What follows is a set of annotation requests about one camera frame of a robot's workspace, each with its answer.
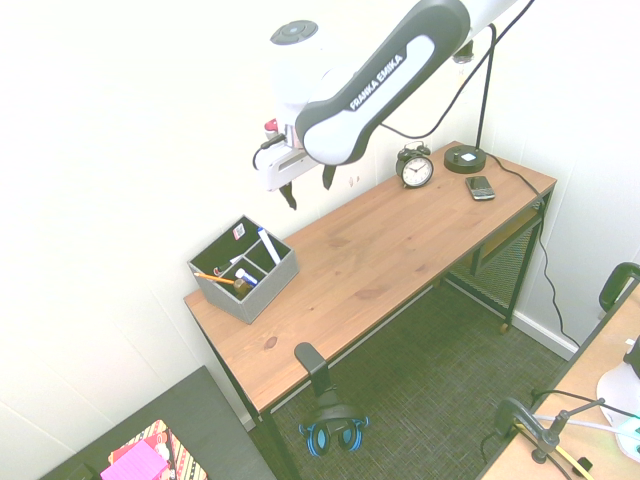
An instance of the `pencil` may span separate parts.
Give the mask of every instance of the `pencil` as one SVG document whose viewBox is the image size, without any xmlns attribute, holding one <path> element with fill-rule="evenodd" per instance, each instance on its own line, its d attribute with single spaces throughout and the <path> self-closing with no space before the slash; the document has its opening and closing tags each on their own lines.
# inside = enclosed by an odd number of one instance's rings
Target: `pencil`
<svg viewBox="0 0 640 480">
<path fill-rule="evenodd" d="M 228 283 L 229 285 L 233 285 L 234 284 L 234 280 L 229 280 L 229 279 L 220 278 L 220 277 L 214 277 L 213 275 L 207 275 L 205 273 L 195 272 L 194 275 L 196 277 L 206 278 L 207 280 L 213 280 L 215 282 Z"/>
</svg>

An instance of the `alarm clock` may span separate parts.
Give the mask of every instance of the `alarm clock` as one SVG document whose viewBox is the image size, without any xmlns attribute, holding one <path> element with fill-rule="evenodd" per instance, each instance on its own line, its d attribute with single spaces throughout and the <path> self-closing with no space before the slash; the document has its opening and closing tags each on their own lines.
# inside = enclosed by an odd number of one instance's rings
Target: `alarm clock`
<svg viewBox="0 0 640 480">
<path fill-rule="evenodd" d="M 419 188 L 426 185 L 433 175 L 433 163 L 427 155 L 431 150 L 422 142 L 416 148 L 405 147 L 398 152 L 396 173 L 405 188 Z"/>
</svg>

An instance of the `pink sticky note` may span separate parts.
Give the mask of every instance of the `pink sticky note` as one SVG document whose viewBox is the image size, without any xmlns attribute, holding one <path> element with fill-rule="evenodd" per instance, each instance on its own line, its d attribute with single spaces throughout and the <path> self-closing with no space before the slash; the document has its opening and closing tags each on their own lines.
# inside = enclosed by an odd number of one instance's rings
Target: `pink sticky note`
<svg viewBox="0 0 640 480">
<path fill-rule="evenodd" d="M 147 442 L 138 442 L 100 476 L 102 480 L 159 480 L 168 467 Z"/>
</svg>

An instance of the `wooden table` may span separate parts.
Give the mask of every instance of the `wooden table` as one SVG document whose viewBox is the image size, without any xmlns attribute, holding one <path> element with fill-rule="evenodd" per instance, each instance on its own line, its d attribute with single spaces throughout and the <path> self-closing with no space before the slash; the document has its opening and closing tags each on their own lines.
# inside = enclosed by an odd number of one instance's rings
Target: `wooden table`
<svg viewBox="0 0 640 480">
<path fill-rule="evenodd" d="M 576 353 L 575 362 L 572 361 L 567 366 L 568 370 L 561 375 L 554 389 L 597 398 L 596 385 L 600 377 L 622 362 L 622 357 L 629 348 L 625 341 L 635 340 L 640 335 L 640 288 L 629 290 L 627 294 L 629 293 L 626 300 L 618 301 L 618 308 L 607 314 L 585 345 Z M 572 410 L 584 404 L 582 400 L 552 394 L 536 413 L 556 416 L 562 409 Z M 576 415 L 575 419 L 609 425 L 597 407 Z M 640 464 L 619 450 L 613 433 L 567 425 L 560 434 L 560 446 L 575 459 L 588 458 L 593 463 L 589 473 L 595 480 L 640 478 Z M 543 465 L 534 463 L 531 459 L 533 448 L 533 445 L 520 435 L 516 436 L 478 478 L 563 479 L 564 476 L 551 462 L 547 461 Z M 566 461 L 560 459 L 559 462 L 565 470 L 571 470 Z"/>
<path fill-rule="evenodd" d="M 336 358 L 519 214 L 548 199 L 554 179 L 503 161 L 536 187 L 536 196 L 487 158 L 480 174 L 496 198 L 474 201 L 466 175 L 443 164 L 444 152 L 456 144 L 430 157 L 434 174 L 425 187 L 403 189 L 394 176 L 287 238 L 300 272 L 253 324 L 209 304 L 200 290 L 186 297 L 252 416 L 270 422 L 271 408 L 308 378 L 294 357 L 296 345 L 309 342 L 325 359 Z M 537 212 L 541 217 L 544 208 Z"/>
</svg>

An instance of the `book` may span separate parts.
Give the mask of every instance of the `book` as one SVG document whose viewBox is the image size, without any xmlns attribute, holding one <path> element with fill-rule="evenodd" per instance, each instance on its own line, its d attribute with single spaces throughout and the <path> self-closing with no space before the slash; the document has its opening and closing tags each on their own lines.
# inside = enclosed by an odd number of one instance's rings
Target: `book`
<svg viewBox="0 0 640 480">
<path fill-rule="evenodd" d="M 167 462 L 146 442 L 137 442 L 100 474 L 102 480 L 161 480 L 168 478 Z"/>
<path fill-rule="evenodd" d="M 168 469 L 160 477 L 161 480 L 207 480 L 206 472 L 162 420 L 156 420 L 118 450 L 111 452 L 109 463 L 113 465 L 141 441 L 167 462 Z"/>
</svg>

